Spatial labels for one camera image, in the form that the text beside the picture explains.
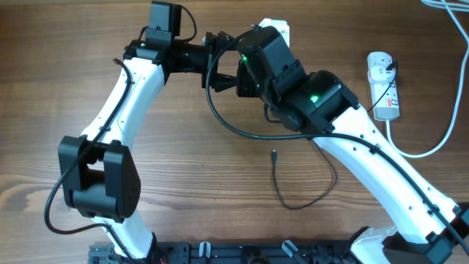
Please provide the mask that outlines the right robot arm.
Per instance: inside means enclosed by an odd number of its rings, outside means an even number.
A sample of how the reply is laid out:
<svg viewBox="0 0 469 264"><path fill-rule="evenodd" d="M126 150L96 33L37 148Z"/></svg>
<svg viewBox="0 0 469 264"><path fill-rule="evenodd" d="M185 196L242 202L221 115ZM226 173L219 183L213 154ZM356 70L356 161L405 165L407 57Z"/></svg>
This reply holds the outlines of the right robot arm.
<svg viewBox="0 0 469 264"><path fill-rule="evenodd" d="M237 44L240 95L261 98L282 124L342 162L392 219L362 230L362 263L443 263L468 235L468 210L432 187L385 140L357 97L326 70L306 73L272 26Z"/></svg>

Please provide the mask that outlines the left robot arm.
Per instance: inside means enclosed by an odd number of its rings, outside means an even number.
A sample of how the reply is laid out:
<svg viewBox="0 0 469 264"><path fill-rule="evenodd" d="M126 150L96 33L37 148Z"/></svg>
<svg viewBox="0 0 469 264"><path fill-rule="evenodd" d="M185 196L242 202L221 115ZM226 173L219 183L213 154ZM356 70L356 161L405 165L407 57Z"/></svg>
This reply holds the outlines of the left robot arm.
<svg viewBox="0 0 469 264"><path fill-rule="evenodd" d="M70 234L101 228L112 242L119 263L166 263L167 254L137 210L141 181L131 154L137 132L156 95L172 73L198 73L206 86L231 76L216 73L214 58L234 48L224 32L207 34L202 45L175 40L171 32L150 29L145 40L133 40L116 59L121 75L105 105L80 136L64 137L58 148L61 176L44 210L51 223L51 204L59 190L69 208L92 220Z"/></svg>

